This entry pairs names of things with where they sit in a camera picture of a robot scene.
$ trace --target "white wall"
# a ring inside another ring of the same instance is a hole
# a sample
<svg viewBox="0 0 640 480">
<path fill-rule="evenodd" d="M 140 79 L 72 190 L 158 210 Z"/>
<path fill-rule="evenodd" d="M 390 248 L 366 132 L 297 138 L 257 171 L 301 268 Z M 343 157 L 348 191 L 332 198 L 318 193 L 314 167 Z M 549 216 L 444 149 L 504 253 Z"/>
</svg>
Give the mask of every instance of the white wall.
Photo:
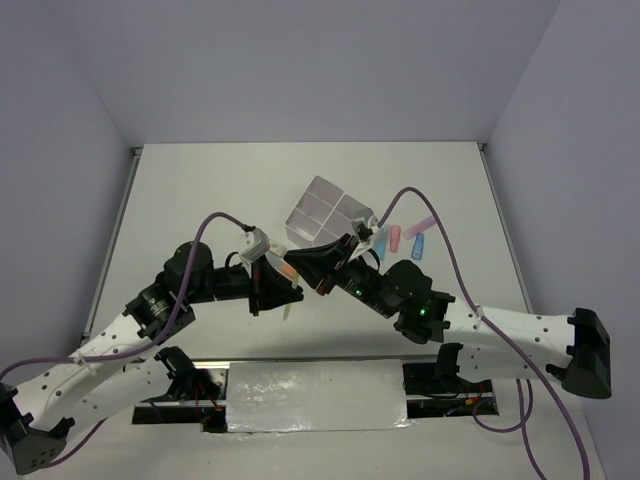
<svg viewBox="0 0 640 480">
<path fill-rule="evenodd" d="M 32 1 L 0 15 L 0 365 L 66 354 L 91 304 L 130 151 Z M 15 383 L 22 375 L 5 380 Z M 13 478 L 0 454 L 0 478 Z"/>
<path fill-rule="evenodd" d="M 489 141 L 534 305 L 611 333 L 614 396 L 585 407 L 614 480 L 640 467 L 638 25 L 637 0 L 563 0 Z"/>
<path fill-rule="evenodd" d="M 129 144 L 487 140 L 558 0 L 63 0 Z"/>
</svg>

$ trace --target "white tabletop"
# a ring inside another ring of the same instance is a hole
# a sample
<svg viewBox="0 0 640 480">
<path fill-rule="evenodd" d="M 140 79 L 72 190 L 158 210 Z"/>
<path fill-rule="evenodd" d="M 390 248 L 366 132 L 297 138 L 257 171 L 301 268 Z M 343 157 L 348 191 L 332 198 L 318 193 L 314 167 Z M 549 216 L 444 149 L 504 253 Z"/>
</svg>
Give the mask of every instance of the white tabletop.
<svg viewBox="0 0 640 480">
<path fill-rule="evenodd" d="M 95 317 L 94 334 L 153 281 L 176 246 L 201 220 L 223 210 L 284 240 L 284 222 L 315 175 L 338 184 L 380 214 L 406 185 L 422 189 L 441 213 L 474 298 L 524 310 L 496 205 L 475 143 L 147 145 L 135 177 Z M 410 226 L 427 216 L 414 197 L 390 223 Z M 204 237 L 218 262 L 234 250 L 238 230 L 215 221 Z M 401 244 L 408 257 L 411 244 Z M 423 271 L 434 288 L 459 293 L 444 244 L 427 232 Z M 285 322 L 282 312 L 253 318 L 244 301 L 196 306 L 198 320 L 180 333 L 192 358 L 282 358 L 433 353 L 414 345 L 363 305 L 334 291 L 305 301 Z M 500 417 L 517 421 L 513 381 L 495 381 Z M 577 398 L 562 394 L 583 434 L 592 478 L 603 479 Z M 111 418 L 68 463 L 33 478 L 63 479 L 494 479 L 537 478 L 518 432 L 496 435 L 471 418 L 423 419 L 377 432 L 201 434 L 195 425 L 131 426 L 131 411 Z M 530 425 L 533 448 L 549 478 L 581 477 L 570 433 L 549 396 L 536 385 Z"/>
<path fill-rule="evenodd" d="M 382 215 L 402 187 L 432 200 L 451 236 L 465 280 L 485 305 L 525 310 L 485 169 L 475 143 L 336 143 L 147 145 L 95 316 L 99 333 L 153 282 L 175 248 L 207 216 L 222 210 L 286 241 L 284 222 L 315 175 Z M 407 194 L 389 219 L 403 228 L 427 217 Z M 218 265 L 235 250 L 237 227 L 215 220 L 204 242 Z M 387 254 L 383 269 L 409 258 L 413 241 Z M 437 228 L 426 232 L 419 262 L 434 289 L 459 288 Z M 194 359 L 336 357 L 426 354 L 366 306 L 335 289 L 319 297 L 308 287 L 287 321 L 282 309 L 249 314 L 247 301 L 196 305 L 197 322 L 171 340 Z"/>
</svg>

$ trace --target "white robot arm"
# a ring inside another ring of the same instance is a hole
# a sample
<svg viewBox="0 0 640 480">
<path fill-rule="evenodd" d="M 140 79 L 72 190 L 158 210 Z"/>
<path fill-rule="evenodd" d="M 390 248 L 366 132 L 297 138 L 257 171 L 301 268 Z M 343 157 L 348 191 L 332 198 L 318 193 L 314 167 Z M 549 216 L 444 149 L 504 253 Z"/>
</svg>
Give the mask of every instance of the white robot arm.
<svg viewBox="0 0 640 480">
<path fill-rule="evenodd" d="M 455 297 L 432 290 L 432 280 L 408 260 L 381 275 L 364 262 L 362 248 L 354 255 L 361 243 L 346 234 L 324 247 L 291 250 L 284 260 L 320 295 L 338 286 L 386 318 L 397 314 L 394 327 L 411 341 L 442 343 L 435 375 L 443 385 L 532 376 L 480 321 L 482 312 L 565 390 L 591 398 L 611 396 L 609 336 L 595 313 L 473 311 Z M 241 237 L 240 265 L 214 268 L 209 248 L 193 245 L 179 247 L 156 281 L 66 363 L 15 388 L 0 383 L 0 447 L 19 474 L 55 464 L 71 438 L 127 406 L 164 395 L 180 399 L 194 385 L 204 385 L 207 395 L 217 399 L 219 388 L 205 370 L 197 370 L 178 347 L 158 346 L 195 320 L 190 304 L 246 298 L 250 312 L 257 315 L 303 299 L 302 289 L 269 265 L 269 241 L 258 229 L 249 227 Z M 178 292 L 185 281 L 181 300 Z M 177 300 L 179 314 L 170 321 Z M 147 349 L 143 361 L 130 364 L 141 349 Z"/>
</svg>

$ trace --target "white panel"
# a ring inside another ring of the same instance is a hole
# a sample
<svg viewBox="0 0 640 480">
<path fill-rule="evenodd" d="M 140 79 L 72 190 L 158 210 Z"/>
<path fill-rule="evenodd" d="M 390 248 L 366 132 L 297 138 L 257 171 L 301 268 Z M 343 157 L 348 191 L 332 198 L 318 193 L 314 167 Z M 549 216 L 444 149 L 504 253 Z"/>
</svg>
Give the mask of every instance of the white panel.
<svg viewBox="0 0 640 480">
<path fill-rule="evenodd" d="M 131 144 L 486 140 L 559 0 L 58 0 Z"/>
<path fill-rule="evenodd" d="M 2 368 L 77 347 L 131 165 L 49 20 L 32 0 L 2 2 Z M 15 385 L 46 368 L 22 368 L 5 381 Z"/>
<path fill-rule="evenodd" d="M 150 343 L 140 338 L 140 325 L 132 316 L 120 314 L 115 320 L 93 337 L 90 342 L 71 353 L 77 358 L 125 353 Z M 94 388 L 111 377 L 131 359 L 113 360 L 103 363 L 76 365 L 63 363 L 51 367 L 42 375 L 18 386 L 16 405 L 23 413 L 33 415 L 31 428 L 49 431 Z"/>
<path fill-rule="evenodd" d="M 96 328 L 153 280 L 211 211 L 228 211 L 284 239 L 284 221 L 315 175 L 334 181 L 376 211 L 407 184 L 423 189 L 442 214 L 474 298 L 483 305 L 525 310 L 473 143 L 151 145 L 145 147 L 134 182 Z M 410 226 L 424 218 L 424 207 L 408 197 L 390 222 Z M 218 262 L 234 248 L 236 234 L 225 222 L 212 224 L 204 240 Z M 411 245 L 401 243 L 401 253 L 387 255 L 387 262 L 408 258 Z M 434 278 L 435 288 L 459 295 L 435 229 L 426 232 L 421 267 Z M 281 311 L 252 318 L 241 301 L 196 305 L 196 315 L 198 321 L 175 337 L 194 358 L 434 351 L 402 338 L 390 321 L 339 291 L 327 298 L 307 291 L 304 303 L 293 307 L 286 322 Z M 486 421 L 511 425 L 517 421 L 514 382 L 495 382 L 495 387 L 501 415 Z M 569 431 L 548 395 L 535 387 L 533 449 L 550 478 L 579 478 Z M 585 439 L 592 479 L 603 479 L 579 400 L 559 394 Z M 252 435 L 207 435 L 195 425 L 145 427 L 130 426 L 129 421 L 130 411 L 110 420 L 82 454 L 34 478 L 78 478 L 87 471 L 93 480 L 112 479 L 114 473 L 140 480 L 195 479 L 213 473 L 265 480 L 466 479 L 478 472 L 491 472 L 496 480 L 536 478 L 518 433 L 496 436 L 470 418 L 420 420 L 415 427 L 378 432 Z"/>
<path fill-rule="evenodd" d="M 640 471 L 638 25 L 637 0 L 563 0 L 488 149 L 533 304 L 611 334 L 613 397 L 584 401 L 611 479 Z"/>
<path fill-rule="evenodd" d="M 409 425 L 400 360 L 234 363 L 228 382 L 230 432 Z"/>
</svg>

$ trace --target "purple cable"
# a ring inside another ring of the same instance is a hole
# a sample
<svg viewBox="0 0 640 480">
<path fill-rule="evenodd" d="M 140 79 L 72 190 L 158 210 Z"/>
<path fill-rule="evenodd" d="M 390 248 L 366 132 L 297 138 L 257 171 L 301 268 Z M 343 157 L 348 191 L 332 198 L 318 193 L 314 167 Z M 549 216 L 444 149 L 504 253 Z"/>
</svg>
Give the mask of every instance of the purple cable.
<svg viewBox="0 0 640 480">
<path fill-rule="evenodd" d="M 462 279 L 462 273 L 460 272 L 458 259 L 456 258 L 456 255 L 453 251 L 453 246 L 451 245 L 449 236 L 447 235 L 447 232 L 444 229 L 444 224 L 442 223 L 442 220 L 440 219 L 438 212 L 436 212 L 436 209 L 433 207 L 429 199 L 420 190 L 418 190 L 415 187 L 405 187 L 402 190 L 400 190 L 396 194 L 396 196 L 393 197 L 393 200 L 391 201 L 391 204 L 387 208 L 387 211 L 384 212 L 384 215 L 382 215 L 382 218 L 378 222 L 378 227 L 381 227 L 382 225 L 384 225 L 384 222 L 386 222 L 387 218 L 389 218 L 389 215 L 391 214 L 394 207 L 398 203 L 398 200 L 400 200 L 400 197 L 402 197 L 407 192 L 413 192 L 418 197 L 420 197 L 420 199 L 424 202 L 424 204 L 427 206 L 427 208 L 431 212 L 431 215 L 433 215 L 433 218 L 435 219 L 436 223 L 438 224 L 438 228 L 440 229 L 440 233 L 447 247 L 447 251 L 449 252 L 449 258 L 451 259 L 451 264 L 453 266 L 453 271 L 455 272 L 458 285 L 460 285 L 460 290 L 462 290 L 462 295 L 464 296 L 465 301 L 469 304 L 469 307 L 474 312 L 476 312 L 476 314 L 478 314 L 477 304 L 471 298 L 471 295 L 467 290 L 467 286 L 465 285 L 464 280 Z M 511 338 L 506 333 L 504 333 L 495 323 L 489 320 L 485 315 L 481 315 L 480 319 L 491 330 L 493 330 L 500 338 L 502 338 L 502 340 L 504 340 L 513 350 L 515 350 L 518 355 L 520 355 L 522 360 L 524 360 L 524 362 L 531 368 L 531 370 L 535 372 L 535 374 L 538 376 L 538 378 L 540 379 L 544 387 L 547 389 L 547 391 L 549 392 L 549 395 L 551 395 L 551 398 L 553 398 L 553 401 L 556 403 L 556 405 L 558 406 L 558 409 L 560 410 L 560 413 L 562 414 L 565 421 L 567 422 L 567 425 L 569 426 L 569 430 L 571 430 L 571 435 L 573 435 L 573 439 L 576 442 L 576 446 L 578 447 L 578 452 L 580 453 L 580 461 L 582 462 L 583 479 L 589 480 L 591 478 L 591 469 L 589 466 L 589 458 L 587 456 L 587 451 L 584 447 L 584 442 L 582 441 L 582 437 L 580 437 L 580 432 L 578 432 L 578 428 L 576 427 L 576 424 L 571 418 L 571 414 L 567 410 L 567 407 L 562 402 L 562 399 L 558 396 L 553 386 L 551 385 L 549 380 L 545 377 L 545 375 L 542 373 L 540 368 L 535 363 L 533 363 L 533 361 L 529 358 L 529 356 L 524 352 L 524 350 L 522 350 L 522 348 L 516 342 L 511 340 Z"/>
<path fill-rule="evenodd" d="M 520 424 L 522 425 L 522 441 L 524 442 L 524 449 L 527 451 L 527 457 L 529 457 L 529 461 L 531 462 L 531 466 L 536 471 L 541 480 L 547 480 L 547 477 L 544 476 L 538 462 L 536 461 L 536 457 L 533 455 L 533 450 L 531 449 L 531 444 L 529 443 L 529 435 L 527 434 L 527 422 L 524 419 L 524 396 L 522 395 L 522 384 L 520 380 L 517 380 L 518 386 L 518 398 L 520 399 Z"/>
<path fill-rule="evenodd" d="M 155 339 L 153 339 L 151 343 L 149 343 L 148 345 L 145 345 L 140 348 L 136 348 L 134 350 L 129 350 L 128 352 L 118 353 L 114 355 L 97 355 L 97 356 L 84 357 L 84 360 L 87 363 L 102 363 L 102 362 L 108 362 L 111 360 L 123 360 L 125 358 L 136 357 L 136 356 L 139 356 L 141 353 L 146 352 L 150 348 L 158 345 L 159 343 L 161 343 L 167 338 L 169 332 L 171 331 L 171 328 L 176 322 L 176 318 L 178 317 L 178 313 L 180 312 L 180 306 L 182 305 L 184 297 L 186 296 L 186 293 L 187 293 L 187 287 L 189 285 L 189 277 L 191 276 L 191 270 L 193 269 L 193 262 L 195 261 L 196 252 L 198 250 L 197 248 L 198 243 L 200 242 L 200 239 L 202 238 L 202 235 L 204 234 L 204 231 L 206 230 L 207 226 L 214 218 L 227 219 L 230 222 L 238 225 L 243 230 L 248 228 L 247 225 L 240 222 L 235 217 L 232 217 L 231 215 L 224 212 L 212 213 L 211 215 L 209 215 L 207 218 L 204 219 L 204 221 L 200 225 L 200 228 L 198 228 L 198 232 L 196 233 L 195 238 L 193 239 L 194 247 L 189 252 L 189 257 L 187 259 L 187 265 L 185 268 L 184 276 L 182 277 L 182 284 L 180 285 L 180 290 L 178 292 L 178 296 L 176 297 L 176 303 L 173 306 L 173 310 L 171 311 L 169 320 L 165 325 L 164 329 L 162 330 L 162 332 L 160 332 L 160 335 L 158 335 Z M 0 372 L 0 381 L 2 381 L 2 379 L 9 372 L 11 372 L 12 370 L 15 370 L 16 368 L 23 367 L 25 365 L 34 365 L 34 364 L 40 364 L 40 363 L 60 364 L 60 363 L 75 363 L 75 362 L 74 362 L 74 359 L 71 357 L 38 357 L 38 358 L 30 358 L 27 360 L 20 360 L 19 362 L 9 365 L 7 368 L 2 370 L 2 372 Z"/>
<path fill-rule="evenodd" d="M 518 385 L 518 390 L 521 391 L 522 390 L 522 384 L 521 384 L 519 378 L 516 379 L 516 384 Z M 479 401 L 478 403 L 476 403 L 474 405 L 473 411 L 471 412 L 471 415 L 473 415 L 473 419 L 482 428 L 484 428 L 485 430 L 489 430 L 490 432 L 493 432 L 493 433 L 511 433 L 511 432 L 515 432 L 519 428 L 522 428 L 524 426 L 524 424 L 529 421 L 529 417 L 531 416 L 531 412 L 533 412 L 533 386 L 531 385 L 531 380 L 529 380 L 529 379 L 527 379 L 527 389 L 529 390 L 529 407 L 527 408 L 527 413 L 524 414 L 524 418 L 522 418 L 522 417 L 520 418 L 520 423 L 515 424 L 513 427 L 507 427 L 507 428 L 492 427 L 492 426 L 487 425 L 486 423 L 482 422 L 482 420 L 480 420 L 480 418 L 478 418 L 478 409 L 482 405 L 492 401 L 493 400 L 492 398 L 487 398 L 486 400 L 481 400 L 481 401 Z M 522 407 L 524 408 L 524 397 L 520 395 L 518 398 L 520 399 L 520 403 L 522 404 Z"/>
<path fill-rule="evenodd" d="M 87 433 L 87 436 L 84 437 L 82 439 L 82 441 L 80 443 L 78 443 L 78 445 L 76 445 L 75 447 L 73 447 L 73 450 L 71 450 L 69 453 L 67 453 L 64 457 L 60 457 L 56 460 L 54 460 L 53 462 L 51 462 L 49 464 L 49 467 L 57 467 L 58 465 L 60 465 L 62 462 L 66 462 L 67 460 L 69 460 L 71 457 L 73 457 L 76 453 L 78 453 L 78 451 L 84 447 L 87 442 L 91 439 L 91 437 L 93 437 L 93 434 L 96 433 L 98 431 L 98 429 L 104 424 L 104 422 L 106 422 L 106 419 L 104 420 L 100 420 L 98 423 L 96 423 L 93 428 L 91 429 L 91 431 L 89 433 Z"/>
</svg>

